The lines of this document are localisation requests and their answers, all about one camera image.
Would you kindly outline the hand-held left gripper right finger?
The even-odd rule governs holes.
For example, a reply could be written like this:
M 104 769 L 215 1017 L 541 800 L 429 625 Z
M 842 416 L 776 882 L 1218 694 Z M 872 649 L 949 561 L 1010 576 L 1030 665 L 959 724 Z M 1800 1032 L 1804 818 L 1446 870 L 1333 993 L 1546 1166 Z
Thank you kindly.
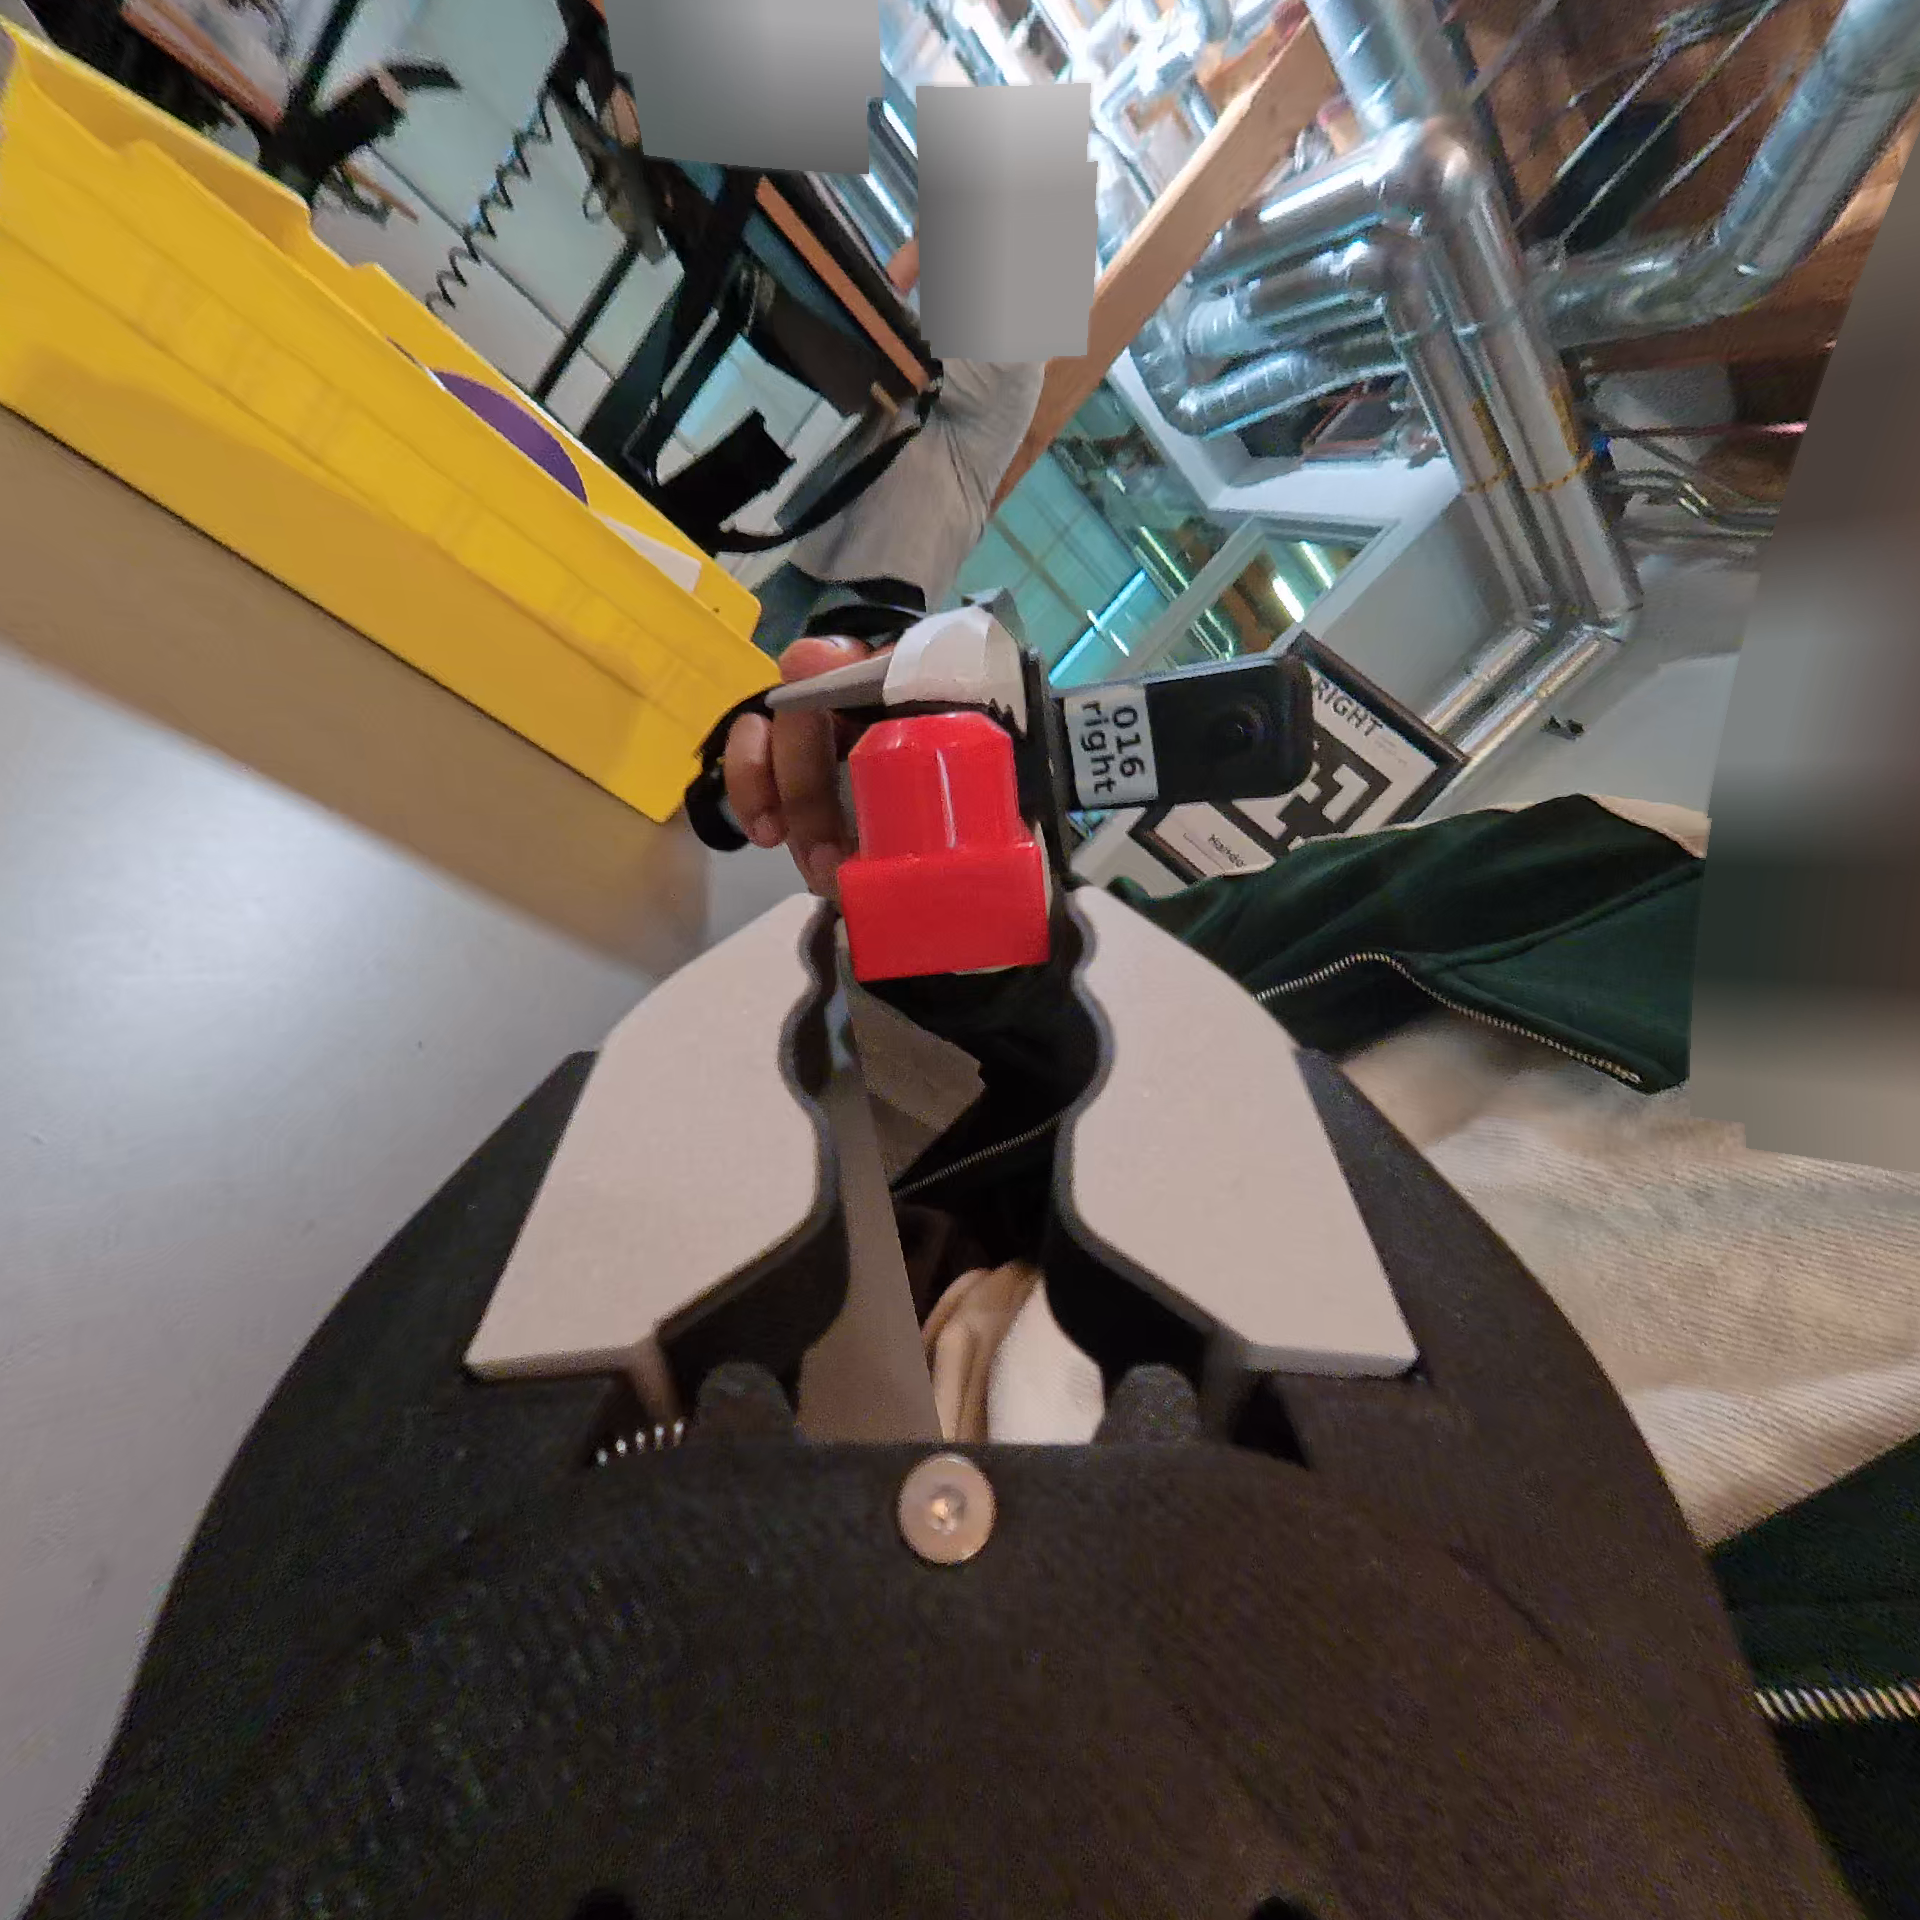
M 1132 905 L 1064 905 L 1095 1069 L 1057 1134 L 1061 1326 L 1118 1371 L 1402 1376 L 1416 1341 L 1286 1032 Z

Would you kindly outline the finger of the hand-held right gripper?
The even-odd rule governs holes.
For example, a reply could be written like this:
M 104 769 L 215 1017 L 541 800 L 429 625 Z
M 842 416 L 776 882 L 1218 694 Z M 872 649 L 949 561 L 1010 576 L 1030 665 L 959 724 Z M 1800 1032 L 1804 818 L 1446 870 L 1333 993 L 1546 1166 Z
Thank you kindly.
M 855 1057 L 888 1181 L 969 1115 L 983 1097 L 977 1062 L 892 1003 L 855 986 Z
M 1026 717 L 1023 625 L 1007 592 L 927 612 L 885 651 L 768 690 L 768 713 L 981 712 Z

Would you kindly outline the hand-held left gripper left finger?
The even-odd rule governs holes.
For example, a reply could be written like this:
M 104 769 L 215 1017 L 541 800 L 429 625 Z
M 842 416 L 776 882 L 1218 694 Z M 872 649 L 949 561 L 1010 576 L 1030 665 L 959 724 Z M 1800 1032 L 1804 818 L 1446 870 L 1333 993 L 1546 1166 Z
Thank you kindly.
M 780 901 L 671 973 L 589 1067 L 470 1337 L 486 1380 L 793 1380 L 848 1297 L 825 1110 L 833 920 Z

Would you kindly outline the red toy brick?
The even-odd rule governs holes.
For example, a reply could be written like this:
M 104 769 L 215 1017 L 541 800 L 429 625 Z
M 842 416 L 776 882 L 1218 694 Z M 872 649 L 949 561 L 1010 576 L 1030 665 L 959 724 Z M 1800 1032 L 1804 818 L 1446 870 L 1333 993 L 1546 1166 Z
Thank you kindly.
M 1000 724 L 983 712 L 878 722 L 848 757 L 848 789 L 855 851 L 836 901 L 857 984 L 1049 961 L 1049 859 Z

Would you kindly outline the white segmented block strip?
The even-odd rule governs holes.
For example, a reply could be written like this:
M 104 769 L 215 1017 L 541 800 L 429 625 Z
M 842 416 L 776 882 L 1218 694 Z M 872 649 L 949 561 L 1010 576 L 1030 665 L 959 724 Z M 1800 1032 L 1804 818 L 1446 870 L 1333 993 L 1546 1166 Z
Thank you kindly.
M 695 595 L 702 576 L 704 576 L 704 558 L 696 554 L 680 550 L 671 541 L 662 541 L 656 534 L 646 534 L 634 525 L 629 525 L 621 520 L 598 512 L 596 520 L 616 534 L 626 547 L 631 547 L 642 561 L 656 568 L 666 580 L 674 582 L 680 592 Z

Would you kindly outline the yellow plastic bin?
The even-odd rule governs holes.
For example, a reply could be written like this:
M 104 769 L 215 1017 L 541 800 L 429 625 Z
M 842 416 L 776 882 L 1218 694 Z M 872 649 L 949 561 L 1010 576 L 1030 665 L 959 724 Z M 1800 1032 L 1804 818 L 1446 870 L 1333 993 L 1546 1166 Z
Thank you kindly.
M 556 425 L 578 504 L 417 361 L 504 376 L 294 193 L 14 25 L 1 163 L 9 412 L 671 818 L 713 726 L 776 683 L 734 574 Z M 696 592 L 598 512 L 702 555 Z

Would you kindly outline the black standing desk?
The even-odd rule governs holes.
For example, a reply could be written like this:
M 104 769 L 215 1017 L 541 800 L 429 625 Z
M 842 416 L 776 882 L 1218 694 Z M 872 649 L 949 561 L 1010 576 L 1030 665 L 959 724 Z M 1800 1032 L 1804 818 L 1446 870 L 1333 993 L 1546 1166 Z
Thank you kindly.
M 618 234 L 614 264 L 562 331 L 534 400 L 550 400 L 585 357 L 637 264 L 679 269 L 588 416 L 585 442 L 605 462 L 654 462 L 737 346 L 838 416 L 872 404 L 892 413 L 934 394 L 940 364 L 904 299 L 882 283 L 862 234 L 812 176 L 656 160 L 610 144 L 592 189 Z

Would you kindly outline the person's right hand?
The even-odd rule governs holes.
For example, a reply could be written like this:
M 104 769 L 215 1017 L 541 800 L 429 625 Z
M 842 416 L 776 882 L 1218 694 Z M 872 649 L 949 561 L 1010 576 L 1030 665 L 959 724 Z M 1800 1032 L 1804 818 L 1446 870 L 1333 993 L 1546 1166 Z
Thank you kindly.
M 806 890 L 833 901 L 857 848 L 840 803 L 838 762 L 863 730 L 850 709 L 745 712 L 721 752 L 726 805 L 754 848 L 784 848 Z

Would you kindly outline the large framed marker poster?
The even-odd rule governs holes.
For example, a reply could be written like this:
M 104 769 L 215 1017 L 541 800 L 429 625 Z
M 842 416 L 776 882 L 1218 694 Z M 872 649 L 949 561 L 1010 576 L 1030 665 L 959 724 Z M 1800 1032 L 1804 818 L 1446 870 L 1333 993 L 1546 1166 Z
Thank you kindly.
M 1289 642 L 1311 677 L 1311 769 L 1276 798 L 1151 806 L 1126 827 L 1138 882 L 1153 896 L 1270 870 L 1286 853 L 1330 836 L 1416 821 L 1468 765 L 1377 683 L 1311 636 Z

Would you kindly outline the person's green zip jacket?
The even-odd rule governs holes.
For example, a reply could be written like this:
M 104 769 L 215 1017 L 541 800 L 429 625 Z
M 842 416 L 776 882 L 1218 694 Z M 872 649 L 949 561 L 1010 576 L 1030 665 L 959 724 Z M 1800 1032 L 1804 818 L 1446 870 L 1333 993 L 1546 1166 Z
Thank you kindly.
M 983 1097 L 909 1203 L 1006 1246 L 972 1355 L 983 1557 L 893 1540 L 911 1448 L 822 1478 L 852 1710 L 901 1690 L 801 1861 L 671 1841 L 645 1916 L 1914 1916 L 1914 1437 L 1728 1542 L 1694 1533 L 1550 1292 L 1336 1054 L 1432 1016 L 1689 1089 L 1704 825 L 1562 798 L 1330 836 L 1116 896 L 1286 1032 L 1405 1310 L 1402 1376 L 1090 1358 L 1052 1310 L 1057 1134 L 1096 1044 L 1057 894 L 1042 968 L 872 994 Z M 1030 1444 L 992 1421 L 1079 1416 Z

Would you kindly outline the person's white knit sweater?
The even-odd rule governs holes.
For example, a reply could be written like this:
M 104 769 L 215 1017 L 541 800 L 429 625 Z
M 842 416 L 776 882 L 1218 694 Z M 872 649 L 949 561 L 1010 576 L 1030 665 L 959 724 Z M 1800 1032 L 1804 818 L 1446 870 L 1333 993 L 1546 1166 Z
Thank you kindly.
M 1343 1075 L 1550 1292 L 1704 1546 L 1918 1430 L 1918 1181 L 1428 1016 Z

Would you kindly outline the slanted wooden beam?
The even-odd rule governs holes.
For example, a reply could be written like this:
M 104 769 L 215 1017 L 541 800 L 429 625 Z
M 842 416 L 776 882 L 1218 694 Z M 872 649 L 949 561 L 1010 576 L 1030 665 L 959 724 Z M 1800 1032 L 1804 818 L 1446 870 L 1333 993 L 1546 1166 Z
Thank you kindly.
M 1006 504 L 1061 436 L 1218 229 L 1282 166 L 1298 132 L 1334 91 L 1333 65 L 1304 6 L 1282 4 L 1266 65 L 1229 100 L 1213 131 L 1096 272 L 1088 348 L 1046 361 L 1034 413 L 998 480 L 993 508 Z

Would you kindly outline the silver ventilation ducts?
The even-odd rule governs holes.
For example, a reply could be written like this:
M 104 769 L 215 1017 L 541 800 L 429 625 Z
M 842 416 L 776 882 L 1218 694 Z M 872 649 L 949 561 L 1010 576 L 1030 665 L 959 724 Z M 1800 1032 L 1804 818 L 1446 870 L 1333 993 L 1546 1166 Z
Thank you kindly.
M 1135 337 L 1160 419 L 1226 440 L 1402 376 L 1471 504 L 1501 602 L 1424 724 L 1478 771 L 1612 664 L 1641 616 L 1617 534 L 1630 499 L 1761 539 L 1765 504 L 1678 465 L 1614 473 L 1616 428 L 1577 412 L 1568 355 L 1732 320 L 1829 238 L 1914 108 L 1914 4 L 1840 4 L 1716 219 L 1574 253 L 1669 109 L 1525 252 L 1471 128 L 1437 4 L 1308 4 L 1359 144 L 1223 225 Z

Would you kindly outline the purple disc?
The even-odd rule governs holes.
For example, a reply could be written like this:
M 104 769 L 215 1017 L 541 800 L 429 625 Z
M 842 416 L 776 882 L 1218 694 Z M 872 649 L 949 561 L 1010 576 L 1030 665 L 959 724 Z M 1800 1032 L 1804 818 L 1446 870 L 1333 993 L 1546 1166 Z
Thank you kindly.
M 558 488 L 569 492 L 578 504 L 589 506 L 585 473 L 562 440 L 558 428 L 546 420 L 536 406 L 500 390 L 484 380 L 452 369 L 433 369 L 417 361 L 423 373 L 470 413 L 489 425 L 503 442 L 517 449 L 528 462 L 546 473 Z

